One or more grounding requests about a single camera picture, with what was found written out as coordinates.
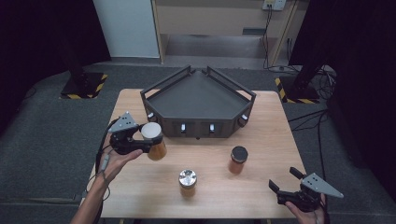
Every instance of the black lid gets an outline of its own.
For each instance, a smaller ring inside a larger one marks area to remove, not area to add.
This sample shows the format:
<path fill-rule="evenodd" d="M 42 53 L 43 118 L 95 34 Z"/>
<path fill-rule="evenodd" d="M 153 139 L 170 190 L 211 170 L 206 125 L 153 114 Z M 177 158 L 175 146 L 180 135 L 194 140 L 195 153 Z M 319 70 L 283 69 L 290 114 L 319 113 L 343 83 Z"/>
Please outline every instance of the black lid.
<path fill-rule="evenodd" d="M 237 162 L 244 162 L 248 159 L 248 151 L 244 147 L 234 147 L 231 158 Z"/>

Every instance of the robotic hand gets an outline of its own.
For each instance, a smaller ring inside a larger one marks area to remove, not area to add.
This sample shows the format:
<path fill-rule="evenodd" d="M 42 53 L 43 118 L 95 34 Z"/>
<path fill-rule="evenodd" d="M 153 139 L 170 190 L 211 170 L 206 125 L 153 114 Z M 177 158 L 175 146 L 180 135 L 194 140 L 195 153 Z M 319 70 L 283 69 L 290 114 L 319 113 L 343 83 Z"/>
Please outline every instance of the robotic hand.
<path fill-rule="evenodd" d="M 291 202 L 303 212 L 313 212 L 320 206 L 320 193 L 344 198 L 341 192 L 333 188 L 315 173 L 312 175 L 303 175 L 294 167 L 290 167 L 290 173 L 298 179 L 302 179 L 299 191 L 286 192 L 279 190 L 279 187 L 271 179 L 269 180 L 269 188 L 276 193 L 278 204 Z"/>
<path fill-rule="evenodd" d="M 126 155 L 134 150 L 142 149 L 144 153 L 149 153 L 151 146 L 160 144 L 162 136 L 150 140 L 134 140 L 133 136 L 137 131 L 141 131 L 143 125 L 138 125 L 127 111 L 115 121 L 108 130 L 111 133 L 110 145 L 114 150 Z"/>

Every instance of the wooden table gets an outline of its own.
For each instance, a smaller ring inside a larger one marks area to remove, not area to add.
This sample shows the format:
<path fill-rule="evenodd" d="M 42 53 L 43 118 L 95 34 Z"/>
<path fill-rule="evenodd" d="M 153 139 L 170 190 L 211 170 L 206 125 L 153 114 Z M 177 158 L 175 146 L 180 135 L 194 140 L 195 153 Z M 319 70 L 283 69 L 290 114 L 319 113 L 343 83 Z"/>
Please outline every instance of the wooden table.
<path fill-rule="evenodd" d="M 296 191 L 300 181 L 289 173 L 304 166 L 282 104 L 274 91 L 255 91 L 256 101 L 245 128 L 230 138 L 164 138 L 166 156 L 151 161 L 147 154 L 129 162 L 110 184 L 102 217 L 134 218 L 284 218 L 293 217 L 276 203 L 268 188 L 272 179 L 280 189 Z M 139 123 L 148 122 L 140 90 L 123 90 L 111 119 L 129 111 Z M 241 174 L 228 170 L 231 150 L 248 151 Z M 192 169 L 198 176 L 195 194 L 180 193 L 178 175 Z"/>

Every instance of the hazard tape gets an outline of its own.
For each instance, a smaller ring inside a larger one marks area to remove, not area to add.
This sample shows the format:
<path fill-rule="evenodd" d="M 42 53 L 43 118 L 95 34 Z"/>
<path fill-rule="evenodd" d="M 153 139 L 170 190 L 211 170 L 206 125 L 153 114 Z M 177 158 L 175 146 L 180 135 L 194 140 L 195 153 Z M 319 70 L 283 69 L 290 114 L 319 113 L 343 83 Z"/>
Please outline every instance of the hazard tape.
<path fill-rule="evenodd" d="M 103 75 L 94 94 L 61 94 L 62 99 L 93 99 L 99 95 L 100 90 L 103 88 L 107 75 Z"/>
<path fill-rule="evenodd" d="M 283 89 L 282 83 L 280 83 L 280 79 L 276 78 L 275 83 L 277 86 L 277 89 L 279 90 L 279 96 L 280 100 L 283 103 L 293 103 L 293 104 L 319 104 L 319 100 L 314 100 L 314 99 L 290 99 L 285 93 L 285 90 Z"/>

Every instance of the cylindrical container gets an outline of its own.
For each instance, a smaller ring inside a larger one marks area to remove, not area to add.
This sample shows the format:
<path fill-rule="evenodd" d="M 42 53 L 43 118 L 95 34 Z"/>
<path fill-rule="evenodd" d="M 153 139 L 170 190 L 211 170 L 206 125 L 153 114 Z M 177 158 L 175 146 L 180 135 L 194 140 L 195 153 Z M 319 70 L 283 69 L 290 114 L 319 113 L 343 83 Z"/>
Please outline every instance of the cylindrical container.
<path fill-rule="evenodd" d="M 192 197 L 195 194 L 195 185 L 197 183 L 197 175 L 193 170 L 183 170 L 178 176 L 180 184 L 180 193 L 183 197 Z"/>
<path fill-rule="evenodd" d="M 152 139 L 162 135 L 162 129 L 160 124 L 155 122 L 149 122 L 142 127 L 141 131 L 145 140 Z M 166 155 L 167 149 L 165 142 L 162 140 L 160 144 L 153 145 L 149 150 L 148 157 L 152 161 L 158 161 Z"/>
<path fill-rule="evenodd" d="M 239 175 L 247 159 L 248 151 L 244 147 L 234 147 L 231 151 L 231 158 L 228 164 L 229 171 L 235 175 Z"/>

